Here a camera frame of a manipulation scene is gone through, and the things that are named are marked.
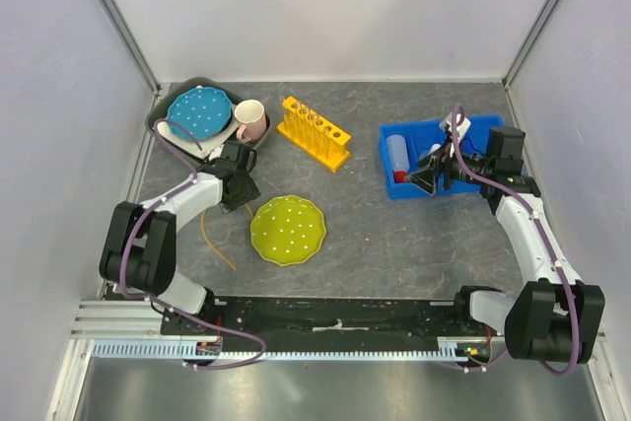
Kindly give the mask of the white wash bottle red cap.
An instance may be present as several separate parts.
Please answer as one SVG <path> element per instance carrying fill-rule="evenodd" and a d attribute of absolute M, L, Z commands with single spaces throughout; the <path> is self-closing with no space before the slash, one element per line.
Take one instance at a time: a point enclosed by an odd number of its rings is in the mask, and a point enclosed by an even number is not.
<path fill-rule="evenodd" d="M 405 138 L 400 134 L 389 135 L 386 139 L 386 147 L 393 180 L 395 183 L 404 183 L 410 169 Z"/>

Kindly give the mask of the yellow test tube rack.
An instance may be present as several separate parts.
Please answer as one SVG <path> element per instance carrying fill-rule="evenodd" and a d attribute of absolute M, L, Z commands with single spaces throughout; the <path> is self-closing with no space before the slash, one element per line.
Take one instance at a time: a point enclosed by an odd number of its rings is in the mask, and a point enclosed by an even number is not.
<path fill-rule="evenodd" d="M 351 135 L 292 96 L 283 100 L 282 107 L 277 132 L 336 173 L 351 156 Z"/>

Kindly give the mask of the glass flask white stopper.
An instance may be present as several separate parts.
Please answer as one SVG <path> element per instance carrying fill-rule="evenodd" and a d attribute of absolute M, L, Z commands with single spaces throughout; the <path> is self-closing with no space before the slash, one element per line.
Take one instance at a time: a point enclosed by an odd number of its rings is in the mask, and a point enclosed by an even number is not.
<path fill-rule="evenodd" d="M 440 150 L 442 148 L 442 145 L 439 143 L 435 143 L 433 144 L 428 150 L 424 150 L 420 153 L 419 155 L 419 161 L 424 159 L 425 157 L 433 154 L 434 152 L 436 152 L 437 150 Z"/>

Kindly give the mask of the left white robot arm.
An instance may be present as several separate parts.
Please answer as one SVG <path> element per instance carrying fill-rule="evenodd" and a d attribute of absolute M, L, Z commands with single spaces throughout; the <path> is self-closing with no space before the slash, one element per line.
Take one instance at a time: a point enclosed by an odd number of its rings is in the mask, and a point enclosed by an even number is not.
<path fill-rule="evenodd" d="M 218 325 L 213 292 L 184 276 L 176 263 L 177 234 L 203 211 L 232 212 L 260 195 L 250 173 L 257 151 L 229 141 L 203 165 L 186 162 L 188 177 L 163 194 L 140 203 L 122 201 L 112 212 L 99 272 L 126 298 L 146 296 L 165 314 L 178 315 L 195 335 Z"/>

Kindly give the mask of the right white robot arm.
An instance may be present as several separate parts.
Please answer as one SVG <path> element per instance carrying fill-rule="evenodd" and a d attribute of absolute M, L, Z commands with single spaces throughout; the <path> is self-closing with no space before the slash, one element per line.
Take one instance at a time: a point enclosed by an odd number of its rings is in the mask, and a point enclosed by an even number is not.
<path fill-rule="evenodd" d="M 605 296 L 572 268 L 547 222 L 535 179 L 524 173 L 525 133 L 512 126 L 490 129 L 486 152 L 463 150 L 467 126 L 443 122 L 445 141 L 418 162 L 407 181 L 434 195 L 457 181 L 476 184 L 504 229 L 524 281 L 518 297 L 465 286 L 452 310 L 454 329 L 466 336 L 485 325 L 503 334 L 510 356 L 533 360 L 552 372 L 570 372 L 592 356 Z"/>

